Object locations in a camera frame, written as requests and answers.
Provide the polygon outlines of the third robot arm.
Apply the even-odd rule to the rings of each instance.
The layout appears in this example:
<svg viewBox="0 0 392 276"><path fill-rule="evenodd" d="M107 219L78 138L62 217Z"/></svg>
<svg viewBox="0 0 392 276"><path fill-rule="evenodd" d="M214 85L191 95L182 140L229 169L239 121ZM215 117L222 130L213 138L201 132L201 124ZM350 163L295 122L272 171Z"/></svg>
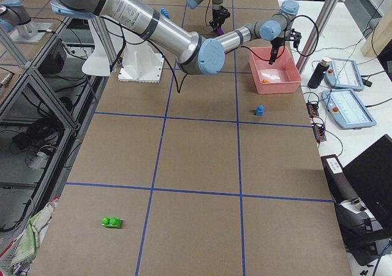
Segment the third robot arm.
<svg viewBox="0 0 392 276"><path fill-rule="evenodd" d="M38 43L52 23L35 22L19 0L1 1L1 29L18 43Z"/></svg>

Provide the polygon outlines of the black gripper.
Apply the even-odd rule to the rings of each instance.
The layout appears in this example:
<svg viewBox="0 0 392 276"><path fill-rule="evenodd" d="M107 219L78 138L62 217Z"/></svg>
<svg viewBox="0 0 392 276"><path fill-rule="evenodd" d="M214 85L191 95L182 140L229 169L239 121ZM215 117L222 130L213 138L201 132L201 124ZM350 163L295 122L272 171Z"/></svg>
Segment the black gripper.
<svg viewBox="0 0 392 276"><path fill-rule="evenodd" d="M212 15L213 17L209 25L213 31L216 31L217 27L224 28L226 19L230 17L230 12L226 8L220 8L219 10L213 9Z"/></svg>
<svg viewBox="0 0 392 276"><path fill-rule="evenodd" d="M271 41L272 47L270 52L269 65L273 65L277 59L279 48L284 46L286 42L293 42L293 47L298 48L301 42L302 35L300 32L295 31L294 28L284 30L282 36L276 37Z"/></svg>

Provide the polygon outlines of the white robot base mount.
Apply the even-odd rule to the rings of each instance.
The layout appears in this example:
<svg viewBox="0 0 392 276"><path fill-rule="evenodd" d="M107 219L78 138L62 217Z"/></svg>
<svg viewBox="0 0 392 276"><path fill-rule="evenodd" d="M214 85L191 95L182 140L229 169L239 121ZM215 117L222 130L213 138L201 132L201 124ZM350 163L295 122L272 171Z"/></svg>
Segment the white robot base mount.
<svg viewBox="0 0 392 276"><path fill-rule="evenodd" d="M118 71L119 81L160 81L164 59L147 42L101 18L89 20L88 25L94 41L94 51L83 64L83 73L110 76Z"/></svg>

